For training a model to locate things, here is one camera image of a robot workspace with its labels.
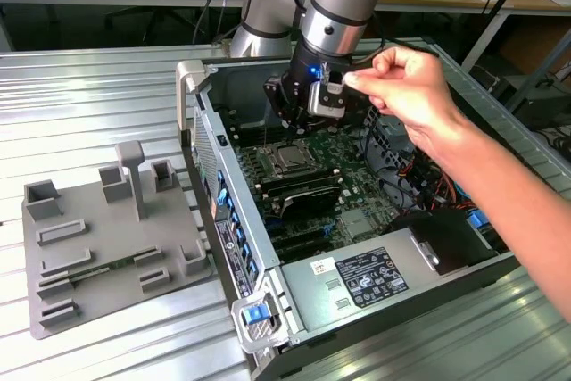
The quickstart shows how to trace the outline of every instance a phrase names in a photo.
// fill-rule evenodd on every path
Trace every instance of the metal workbench surface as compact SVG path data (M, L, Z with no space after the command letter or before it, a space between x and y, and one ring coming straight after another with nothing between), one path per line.
M171 160L192 210L196 201L176 138L174 70L181 60L221 55L181 46L0 56L2 379L250 378L217 277L42 341L29 334L23 185L44 178L58 187L95 182L97 169L115 161L113 146L138 139L146 168ZM456 84L474 85L464 80ZM505 127L497 115L489 119ZM517 149L571 197L568 169L545 161L542 151L529 148L537 141L516 131ZM570 355L571 327L518 269L292 379L569 380Z

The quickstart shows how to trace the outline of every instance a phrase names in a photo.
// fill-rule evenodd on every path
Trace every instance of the human arm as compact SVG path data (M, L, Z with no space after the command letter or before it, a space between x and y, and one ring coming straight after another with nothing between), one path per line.
M456 108L440 62L390 48L346 76L470 194L530 276L571 321L571 204Z

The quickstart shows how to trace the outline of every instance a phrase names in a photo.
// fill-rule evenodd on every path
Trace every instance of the white label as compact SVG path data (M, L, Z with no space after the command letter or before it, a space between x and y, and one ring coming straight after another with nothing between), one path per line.
M313 274L318 276L319 274L323 274L324 272L332 271L335 269L335 259L333 258L325 258L321 259L320 261L314 261L310 263L311 269L313 269Z

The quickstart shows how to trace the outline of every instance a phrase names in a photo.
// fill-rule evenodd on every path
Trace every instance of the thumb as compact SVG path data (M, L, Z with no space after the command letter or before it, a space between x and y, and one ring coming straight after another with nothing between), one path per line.
M390 99L395 98L405 86L401 79L380 79L353 72L345 74L344 83L361 93L381 99L386 104L389 104Z

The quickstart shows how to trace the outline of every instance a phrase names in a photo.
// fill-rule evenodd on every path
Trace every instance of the human hand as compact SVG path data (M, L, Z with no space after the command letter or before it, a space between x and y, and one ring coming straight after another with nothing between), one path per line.
M433 158L468 123L431 54L392 47L375 57L371 69L345 74L344 82L369 95L381 113L399 118L412 143Z

